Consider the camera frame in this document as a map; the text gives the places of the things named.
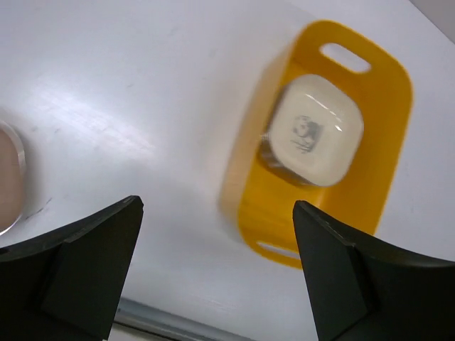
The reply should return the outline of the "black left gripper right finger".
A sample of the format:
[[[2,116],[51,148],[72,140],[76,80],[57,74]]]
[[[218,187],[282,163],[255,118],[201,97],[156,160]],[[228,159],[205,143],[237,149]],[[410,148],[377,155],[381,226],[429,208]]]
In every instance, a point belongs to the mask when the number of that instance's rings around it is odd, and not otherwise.
[[[306,201],[293,223],[320,340],[453,340],[454,263],[396,247]]]

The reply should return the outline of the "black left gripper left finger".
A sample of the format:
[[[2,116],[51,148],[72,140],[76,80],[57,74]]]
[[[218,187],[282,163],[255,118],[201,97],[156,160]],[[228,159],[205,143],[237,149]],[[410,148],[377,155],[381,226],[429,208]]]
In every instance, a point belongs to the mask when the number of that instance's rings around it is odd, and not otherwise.
[[[1,248],[1,339],[107,340],[143,214],[132,195]]]

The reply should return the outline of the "cream panda plate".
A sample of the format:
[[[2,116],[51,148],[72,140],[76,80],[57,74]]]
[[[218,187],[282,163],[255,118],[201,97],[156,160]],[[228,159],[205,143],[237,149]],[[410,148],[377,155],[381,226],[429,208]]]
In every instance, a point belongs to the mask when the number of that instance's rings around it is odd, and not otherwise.
[[[280,92],[259,154],[287,178],[330,187],[347,174],[363,131],[358,105],[326,78],[307,74]]]

